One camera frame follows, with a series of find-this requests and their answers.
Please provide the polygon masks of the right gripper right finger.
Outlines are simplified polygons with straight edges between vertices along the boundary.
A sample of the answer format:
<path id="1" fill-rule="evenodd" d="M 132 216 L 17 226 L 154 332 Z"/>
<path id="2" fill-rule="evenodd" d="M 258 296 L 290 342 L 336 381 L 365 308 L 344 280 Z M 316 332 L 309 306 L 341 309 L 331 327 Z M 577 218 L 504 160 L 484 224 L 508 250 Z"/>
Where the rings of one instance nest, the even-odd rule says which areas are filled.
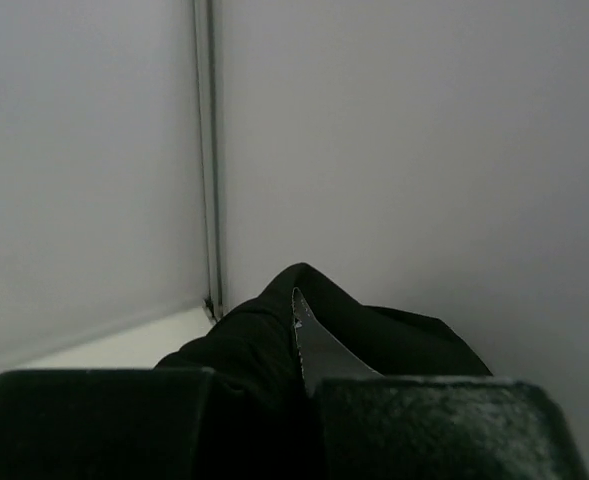
<path id="1" fill-rule="evenodd" d="M 383 376 L 292 295 L 329 479 L 586 479 L 558 405 L 509 379 Z"/>

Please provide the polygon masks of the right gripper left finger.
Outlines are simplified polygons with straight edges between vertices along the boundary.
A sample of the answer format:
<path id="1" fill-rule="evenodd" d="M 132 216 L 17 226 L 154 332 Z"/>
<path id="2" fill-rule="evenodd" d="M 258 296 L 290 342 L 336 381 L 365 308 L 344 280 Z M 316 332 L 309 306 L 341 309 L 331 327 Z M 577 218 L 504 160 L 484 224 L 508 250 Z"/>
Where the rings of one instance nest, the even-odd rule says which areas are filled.
<path id="1" fill-rule="evenodd" d="M 208 370 L 0 374 L 0 479 L 217 479 Z"/>

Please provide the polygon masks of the black trousers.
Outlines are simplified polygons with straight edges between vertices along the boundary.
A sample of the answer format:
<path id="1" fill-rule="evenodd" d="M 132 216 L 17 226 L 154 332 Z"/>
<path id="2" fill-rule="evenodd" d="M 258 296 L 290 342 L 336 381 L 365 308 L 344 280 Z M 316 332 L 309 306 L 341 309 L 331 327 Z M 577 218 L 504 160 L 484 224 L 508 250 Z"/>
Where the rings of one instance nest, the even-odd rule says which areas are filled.
<path id="1" fill-rule="evenodd" d="M 323 442 L 295 339 L 295 292 L 334 337 L 383 375 L 491 373 L 442 320 L 362 304 L 311 265 L 291 265 L 157 365 L 216 373 L 199 434 L 197 478 L 325 478 Z"/>

